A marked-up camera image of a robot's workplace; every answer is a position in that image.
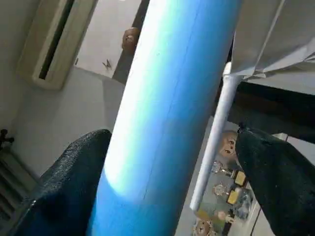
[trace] white metal rod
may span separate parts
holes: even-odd
[[[202,201],[203,194],[207,187],[208,179],[211,173],[212,165],[215,160],[217,149],[221,141],[222,131],[227,120],[227,116],[231,109],[236,88],[244,76],[239,75],[224,75],[223,86],[220,99],[218,102],[216,114],[212,123],[211,132],[208,143],[203,156],[200,172],[190,202],[190,208],[193,211],[198,211]]]

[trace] wall-mounted air conditioner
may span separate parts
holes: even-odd
[[[17,73],[44,89],[61,89],[73,66],[95,0],[42,0]]]

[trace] blue pipe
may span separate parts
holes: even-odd
[[[88,235],[175,233],[240,6],[151,0]]]

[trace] radiator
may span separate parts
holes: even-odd
[[[37,182],[13,154],[0,151],[0,230]]]

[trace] brown round object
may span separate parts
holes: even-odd
[[[123,35],[122,48],[128,54],[134,54],[140,36],[138,28],[127,29]]]
[[[221,144],[219,147],[219,154],[228,159],[237,159],[235,152],[235,145],[237,140],[237,133],[234,131],[226,131],[222,134]]]
[[[196,236],[207,236],[210,232],[210,225],[207,221],[200,220],[195,228],[195,235]]]

